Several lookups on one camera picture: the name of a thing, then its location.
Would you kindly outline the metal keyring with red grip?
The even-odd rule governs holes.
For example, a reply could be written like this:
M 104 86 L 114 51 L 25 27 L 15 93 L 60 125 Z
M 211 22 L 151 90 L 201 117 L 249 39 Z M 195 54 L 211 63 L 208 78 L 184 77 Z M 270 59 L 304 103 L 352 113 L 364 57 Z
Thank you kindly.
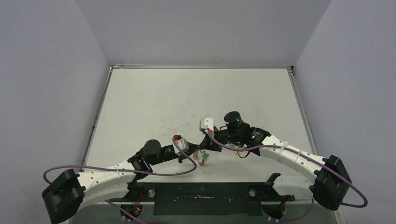
M 200 165 L 200 166 L 204 166 L 206 164 L 207 161 L 204 161 L 202 158 L 202 153 L 205 152 L 207 153 L 205 150 L 198 150 L 196 152 L 193 153 L 193 159 Z

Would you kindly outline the key with green tag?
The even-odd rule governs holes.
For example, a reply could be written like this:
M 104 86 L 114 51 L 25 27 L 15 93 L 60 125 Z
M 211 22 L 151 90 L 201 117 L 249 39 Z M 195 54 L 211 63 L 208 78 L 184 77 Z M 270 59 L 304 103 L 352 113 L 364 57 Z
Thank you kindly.
M 207 161 L 208 158 L 209 158 L 209 154 L 203 152 L 203 153 L 202 153 L 202 158 L 203 158 L 204 161 Z

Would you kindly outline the key with yellow tag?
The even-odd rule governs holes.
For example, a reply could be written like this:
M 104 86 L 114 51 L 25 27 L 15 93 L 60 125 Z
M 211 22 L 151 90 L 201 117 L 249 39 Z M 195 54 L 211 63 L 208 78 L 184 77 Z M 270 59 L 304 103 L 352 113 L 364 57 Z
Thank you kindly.
M 240 150 L 241 150 L 241 148 L 235 149 L 234 154 L 237 156 L 240 156 Z

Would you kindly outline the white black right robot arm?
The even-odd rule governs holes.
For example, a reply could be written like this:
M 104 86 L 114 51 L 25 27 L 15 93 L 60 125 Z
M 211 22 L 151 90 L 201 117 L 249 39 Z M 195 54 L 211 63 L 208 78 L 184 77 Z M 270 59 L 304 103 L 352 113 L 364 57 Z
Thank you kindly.
M 337 210 L 350 188 L 351 179 L 341 159 L 325 158 L 300 150 L 288 142 L 258 127 L 245 123 L 238 112 L 225 115 L 225 130 L 217 129 L 212 118 L 200 120 L 199 129 L 215 149 L 235 145 L 240 152 L 246 151 L 269 158 L 298 172 L 300 176 L 274 173 L 264 194 L 269 200 L 280 196 L 313 198 L 329 210 Z

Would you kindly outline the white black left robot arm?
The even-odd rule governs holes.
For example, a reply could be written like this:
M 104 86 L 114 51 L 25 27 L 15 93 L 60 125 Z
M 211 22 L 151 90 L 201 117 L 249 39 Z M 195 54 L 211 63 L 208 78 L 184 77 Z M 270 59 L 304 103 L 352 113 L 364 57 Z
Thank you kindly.
M 75 172 L 74 165 L 65 165 L 65 171 L 52 182 L 47 178 L 50 171 L 45 171 L 43 177 L 49 185 L 42 198 L 51 223 L 62 223 L 79 209 L 101 201 L 123 197 L 133 201 L 140 190 L 133 182 L 154 175 L 153 165 L 173 159 L 182 162 L 199 150 L 199 145 L 180 136 L 173 137 L 172 142 L 161 146 L 157 140 L 148 140 L 135 155 L 108 168 L 85 166 L 88 172 Z

